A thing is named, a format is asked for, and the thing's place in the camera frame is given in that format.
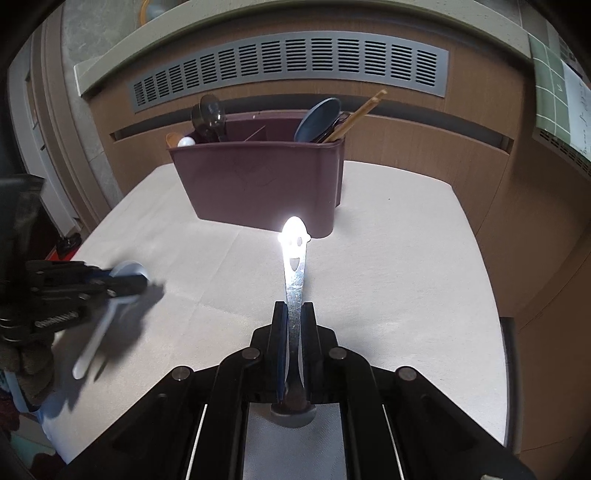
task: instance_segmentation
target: utensil holder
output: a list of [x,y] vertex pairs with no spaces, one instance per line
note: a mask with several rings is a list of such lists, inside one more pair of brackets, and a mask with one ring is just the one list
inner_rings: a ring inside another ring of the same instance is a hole
[[[197,216],[277,232],[289,217],[298,216],[311,237],[330,235],[340,203],[345,143],[294,142],[303,115],[228,115],[229,141],[169,148]],[[266,141],[245,141],[262,127]]]

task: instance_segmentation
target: metal bolt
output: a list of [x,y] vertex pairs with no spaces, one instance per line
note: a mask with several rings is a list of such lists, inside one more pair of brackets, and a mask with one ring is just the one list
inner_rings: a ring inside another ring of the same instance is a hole
[[258,358],[258,356],[260,355],[260,351],[258,348],[254,348],[253,346],[250,346],[248,348],[245,348],[242,351],[242,357],[245,358],[246,360],[254,360],[255,358]]
[[191,374],[191,371],[189,370],[188,367],[177,367],[171,373],[172,378],[174,378],[175,380],[178,380],[178,381],[185,380],[186,378],[189,377],[190,374]]
[[402,367],[398,370],[398,376],[407,382],[411,382],[417,377],[417,371],[414,368]]
[[347,356],[347,350],[342,347],[336,346],[331,348],[329,351],[329,357],[334,358],[335,360],[342,360]]

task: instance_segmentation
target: air vent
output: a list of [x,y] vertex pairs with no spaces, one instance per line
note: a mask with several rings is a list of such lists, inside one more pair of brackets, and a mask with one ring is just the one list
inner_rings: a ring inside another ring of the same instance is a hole
[[185,95],[266,80],[336,79],[444,97],[449,53],[404,38],[358,32],[263,35],[206,48],[129,83],[135,112]]
[[222,80],[236,78],[236,56],[233,48],[219,52],[217,54],[217,60],[220,64],[220,76]]
[[417,50],[417,83],[435,86],[437,55],[430,51]]
[[168,74],[170,75],[170,86],[173,93],[181,92],[184,89],[184,85],[180,65],[175,65],[174,67],[169,68]]
[[200,57],[199,65],[201,66],[201,78],[203,79],[204,85],[217,82],[216,60],[213,53]]
[[591,181],[591,162],[581,153],[546,130],[535,128],[533,137],[570,163],[583,177]]
[[170,93],[170,88],[168,87],[168,79],[165,71],[158,72],[156,74],[156,87],[158,87],[159,97],[166,97]]
[[199,86],[199,70],[197,69],[197,60],[191,59],[183,63],[183,71],[187,89],[194,89]]
[[312,38],[312,71],[331,72],[333,51],[331,38]]
[[413,72],[413,50],[404,45],[392,45],[390,75],[400,80],[411,80]]
[[143,105],[146,102],[146,95],[144,93],[144,88],[142,86],[142,82],[138,82],[134,84],[134,93],[135,93],[135,102],[137,105]]
[[158,99],[153,77],[149,77],[144,80],[144,88],[146,89],[146,98],[148,99],[148,102],[153,102]]
[[279,40],[261,43],[262,72],[281,71],[281,42]]
[[378,41],[365,41],[365,73],[386,75],[386,44]]
[[239,47],[238,55],[240,57],[240,75],[243,77],[258,75],[256,45],[243,45],[242,47]]
[[339,71],[359,73],[359,40],[340,38],[338,49]]
[[285,59],[288,72],[305,72],[308,68],[306,41],[303,38],[286,40]]

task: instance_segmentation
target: white tablecloth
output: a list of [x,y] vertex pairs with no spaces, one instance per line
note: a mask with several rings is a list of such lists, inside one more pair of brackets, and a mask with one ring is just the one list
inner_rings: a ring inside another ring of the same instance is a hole
[[[127,195],[76,260],[102,268],[136,260],[154,285],[112,324],[85,379],[75,381],[72,366],[94,325],[56,342],[58,390],[41,418],[66,462],[175,366],[210,367],[248,346],[285,298],[277,234],[198,219],[173,165]],[[478,245],[448,184],[345,162],[335,229],[308,244],[304,301],[341,345],[381,368],[416,367],[503,442],[501,328]],[[297,478],[304,455],[314,457],[306,478],[343,478],[333,408],[297,431],[260,412],[251,409],[245,478]]]

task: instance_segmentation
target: wall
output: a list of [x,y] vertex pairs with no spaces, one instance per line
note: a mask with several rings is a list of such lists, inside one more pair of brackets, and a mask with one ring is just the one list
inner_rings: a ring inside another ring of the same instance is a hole
[[96,131],[92,114],[80,98],[74,65],[103,55],[139,26],[141,0],[66,0],[61,54],[66,90],[80,142],[111,207],[123,198]]
[[591,424],[591,228],[515,318],[524,390],[521,459],[554,480]]

